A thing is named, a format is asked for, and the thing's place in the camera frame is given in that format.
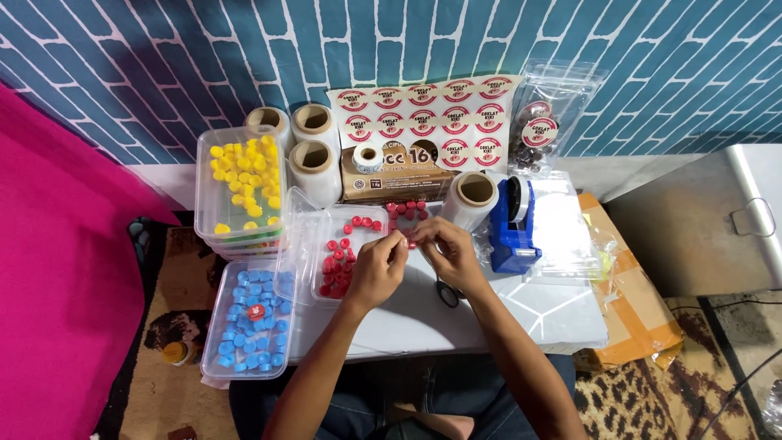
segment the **patterned rug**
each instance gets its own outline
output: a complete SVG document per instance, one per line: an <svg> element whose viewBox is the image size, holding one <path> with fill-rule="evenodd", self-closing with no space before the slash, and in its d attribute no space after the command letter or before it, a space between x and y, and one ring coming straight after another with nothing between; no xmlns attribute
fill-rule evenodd
<svg viewBox="0 0 782 440"><path fill-rule="evenodd" d="M226 263L192 228L151 224L145 232L138 250L149 310L95 433L123 440L237 438L228 392L201 384L198 365L170 366L161 358L169 342L203 343ZM734 386L725 356L732 350L718 344L721 329L712 331L708 302L677 298L668 305L687 335L667 370L642 359L579 373L576 406L591 438L698 438ZM705 438L764 438L748 410L756 404L745 401L751 398L737 395Z"/></svg>

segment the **wall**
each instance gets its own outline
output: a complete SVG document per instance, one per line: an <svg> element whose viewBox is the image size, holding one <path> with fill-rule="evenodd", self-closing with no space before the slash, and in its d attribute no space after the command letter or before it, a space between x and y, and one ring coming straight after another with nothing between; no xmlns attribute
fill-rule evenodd
<svg viewBox="0 0 782 440"><path fill-rule="evenodd" d="M0 78L123 164L327 88L611 75L569 156L704 153L782 135L782 0L0 0Z"/></svg>

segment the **label roll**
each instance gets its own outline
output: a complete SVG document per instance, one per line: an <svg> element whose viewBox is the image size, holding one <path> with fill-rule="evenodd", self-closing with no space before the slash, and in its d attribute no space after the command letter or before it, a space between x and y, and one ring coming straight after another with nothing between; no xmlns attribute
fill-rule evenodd
<svg viewBox="0 0 782 440"><path fill-rule="evenodd" d="M293 147L289 159L293 182L319 208L342 197L339 157L321 141L304 141Z"/></svg>
<svg viewBox="0 0 782 440"><path fill-rule="evenodd" d="M288 114L280 109L275 109L274 107L258 107L249 112L247 118L245 118L244 125L271 125L274 127L274 129L277 130L280 147L285 151L286 158L290 155L291 150L296 145Z"/></svg>
<svg viewBox="0 0 782 440"><path fill-rule="evenodd" d="M450 184L439 215L471 233L499 198L497 185L490 177L477 171L464 172Z"/></svg>
<svg viewBox="0 0 782 440"><path fill-rule="evenodd" d="M353 164L361 174L374 174L383 166L383 150L373 143L360 143L353 150Z"/></svg>
<svg viewBox="0 0 782 440"><path fill-rule="evenodd" d="M293 136L296 142L321 141L339 157L339 129L331 109L321 104L307 104L293 113Z"/></svg>

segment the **round sticker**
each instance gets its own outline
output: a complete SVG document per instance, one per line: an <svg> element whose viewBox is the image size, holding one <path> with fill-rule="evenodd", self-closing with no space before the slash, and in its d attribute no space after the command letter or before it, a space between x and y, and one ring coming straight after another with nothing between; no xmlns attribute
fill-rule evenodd
<svg viewBox="0 0 782 440"><path fill-rule="evenodd" d="M440 125L449 135L458 135L467 129L470 124L470 112L462 106L451 107L445 110L440 118Z"/></svg>
<svg viewBox="0 0 782 440"><path fill-rule="evenodd" d="M363 142L372 135L372 121L364 115L354 114L345 121L345 133L352 140Z"/></svg>
<svg viewBox="0 0 782 440"><path fill-rule="evenodd" d="M522 114L532 118L549 117L551 116L551 104L546 101L535 101L534 103L525 106L522 109Z"/></svg>
<svg viewBox="0 0 782 440"><path fill-rule="evenodd" d="M375 128L383 137L388 139L396 138L404 130L404 119L402 115L394 112L381 114Z"/></svg>
<svg viewBox="0 0 782 440"><path fill-rule="evenodd" d="M513 81L506 77L489 78L478 87L478 93L485 99L497 99L511 89Z"/></svg>
<svg viewBox="0 0 782 440"><path fill-rule="evenodd" d="M337 105L347 111L362 111L369 102L369 98L358 90L346 90L337 96Z"/></svg>
<svg viewBox="0 0 782 440"><path fill-rule="evenodd" d="M461 139L449 139L443 144L442 150L440 159L451 168L466 164L470 157L470 147Z"/></svg>
<svg viewBox="0 0 782 440"><path fill-rule="evenodd" d="M452 103L460 103L475 91L475 83L466 79L451 81L443 87L443 98Z"/></svg>
<svg viewBox="0 0 782 440"><path fill-rule="evenodd" d="M475 144L472 156L483 167L490 167L500 161L502 146L495 138L483 138Z"/></svg>
<svg viewBox="0 0 782 440"><path fill-rule="evenodd" d="M522 129L522 140L527 146L538 148L548 145L557 138L557 123L548 117L538 117Z"/></svg>
<svg viewBox="0 0 782 440"><path fill-rule="evenodd" d="M372 101L382 109L392 109L400 105L402 98L404 98L402 91L393 87L379 88L372 93Z"/></svg>
<svg viewBox="0 0 782 440"><path fill-rule="evenodd" d="M414 135L421 137L428 136L437 128L437 115L431 110L420 109L410 115L410 120L407 125Z"/></svg>
<svg viewBox="0 0 782 440"><path fill-rule="evenodd" d="M437 97L434 84L414 85L407 90L407 99L416 106L428 106Z"/></svg>
<svg viewBox="0 0 782 440"><path fill-rule="evenodd" d="M503 110L500 104L488 103L479 108L472 119L481 132L494 133L505 122L505 110Z"/></svg>
<svg viewBox="0 0 782 440"><path fill-rule="evenodd" d="M250 321L262 319L266 314L266 308L262 304L256 304L247 309L247 317Z"/></svg>

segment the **pink fabric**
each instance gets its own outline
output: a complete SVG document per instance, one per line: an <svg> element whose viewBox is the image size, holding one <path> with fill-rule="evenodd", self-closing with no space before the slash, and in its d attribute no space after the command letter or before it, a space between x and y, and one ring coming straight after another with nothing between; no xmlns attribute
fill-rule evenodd
<svg viewBox="0 0 782 440"><path fill-rule="evenodd" d="M142 317L144 183L0 86L0 438L92 433Z"/></svg>

